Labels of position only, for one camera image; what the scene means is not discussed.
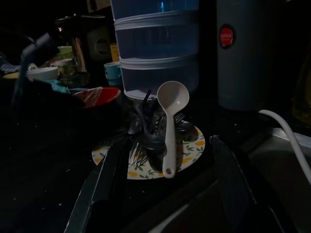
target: blue cup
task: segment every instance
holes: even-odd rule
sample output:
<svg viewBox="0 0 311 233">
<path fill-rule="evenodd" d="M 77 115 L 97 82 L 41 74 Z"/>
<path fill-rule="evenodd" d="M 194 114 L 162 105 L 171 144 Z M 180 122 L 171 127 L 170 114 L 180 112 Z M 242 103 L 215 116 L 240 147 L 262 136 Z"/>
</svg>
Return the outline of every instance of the blue cup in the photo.
<svg viewBox="0 0 311 233">
<path fill-rule="evenodd" d="M 110 62 L 104 65 L 109 86 L 122 85 L 120 62 Z"/>
</svg>

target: translucent food container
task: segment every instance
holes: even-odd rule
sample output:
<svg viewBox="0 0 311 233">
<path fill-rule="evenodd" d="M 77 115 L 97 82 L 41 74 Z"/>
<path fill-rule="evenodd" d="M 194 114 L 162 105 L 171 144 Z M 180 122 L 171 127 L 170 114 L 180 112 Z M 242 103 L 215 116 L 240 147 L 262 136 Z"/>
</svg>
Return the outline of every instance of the translucent food container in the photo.
<svg viewBox="0 0 311 233">
<path fill-rule="evenodd" d="M 189 92 L 198 87 L 197 56 L 167 59 L 120 59 L 124 93 L 131 99 L 144 99 L 148 90 L 156 98 L 158 88 L 167 81 L 181 82 Z"/>
<path fill-rule="evenodd" d="M 116 21 L 120 58 L 161 59 L 197 54 L 197 11 L 169 12 Z"/>
<path fill-rule="evenodd" d="M 113 18 L 159 12 L 198 10 L 199 0 L 111 0 Z"/>
</svg>

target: mug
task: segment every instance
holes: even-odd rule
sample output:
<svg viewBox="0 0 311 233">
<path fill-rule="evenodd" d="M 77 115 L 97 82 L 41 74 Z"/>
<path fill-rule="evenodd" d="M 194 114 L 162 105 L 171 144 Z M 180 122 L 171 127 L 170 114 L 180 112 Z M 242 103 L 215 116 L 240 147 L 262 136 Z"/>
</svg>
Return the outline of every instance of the mug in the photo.
<svg viewBox="0 0 311 233">
<path fill-rule="evenodd" d="M 111 62 L 104 65 L 105 75 L 110 86 L 122 85 L 120 62 Z"/>
<path fill-rule="evenodd" d="M 76 67 L 75 67 L 74 61 L 71 58 L 57 60 L 51 66 L 57 67 L 58 73 L 62 75 L 63 77 L 70 76 L 76 73 Z"/>
</svg>

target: white plastic ladle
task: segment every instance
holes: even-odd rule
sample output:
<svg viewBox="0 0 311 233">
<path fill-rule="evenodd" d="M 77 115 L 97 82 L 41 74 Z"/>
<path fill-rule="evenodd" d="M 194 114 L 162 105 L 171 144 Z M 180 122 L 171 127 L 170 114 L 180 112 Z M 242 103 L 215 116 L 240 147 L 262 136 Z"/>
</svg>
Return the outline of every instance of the white plastic ladle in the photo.
<svg viewBox="0 0 311 233">
<path fill-rule="evenodd" d="M 166 151 L 164 151 L 163 158 L 163 174 L 166 178 L 173 178 L 176 174 L 174 115 L 187 106 L 189 102 L 189 91 L 182 83 L 169 81 L 159 87 L 157 100 L 166 114 Z"/>
</svg>

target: white cable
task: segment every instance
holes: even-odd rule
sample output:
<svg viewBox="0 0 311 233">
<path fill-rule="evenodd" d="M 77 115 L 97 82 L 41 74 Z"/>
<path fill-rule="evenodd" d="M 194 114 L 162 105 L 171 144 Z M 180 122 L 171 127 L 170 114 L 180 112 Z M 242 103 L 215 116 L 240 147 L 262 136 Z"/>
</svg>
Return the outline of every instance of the white cable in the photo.
<svg viewBox="0 0 311 233">
<path fill-rule="evenodd" d="M 308 165 L 308 162 L 307 162 L 305 156 L 302 153 L 300 145 L 299 145 L 292 129 L 290 128 L 290 126 L 287 124 L 287 122 L 281 116 L 279 116 L 278 114 L 276 114 L 274 112 L 271 112 L 269 110 L 260 110 L 259 113 L 272 117 L 274 120 L 276 120 L 281 125 L 281 127 L 283 128 L 283 130 L 287 134 L 287 137 L 288 137 L 288 139 L 289 139 L 289 141 L 293 147 L 293 150 L 296 154 L 296 157 L 300 163 L 300 166 L 301 166 L 303 172 L 305 173 L 305 176 L 307 177 L 307 179 L 311 185 L 311 169 Z"/>
</svg>

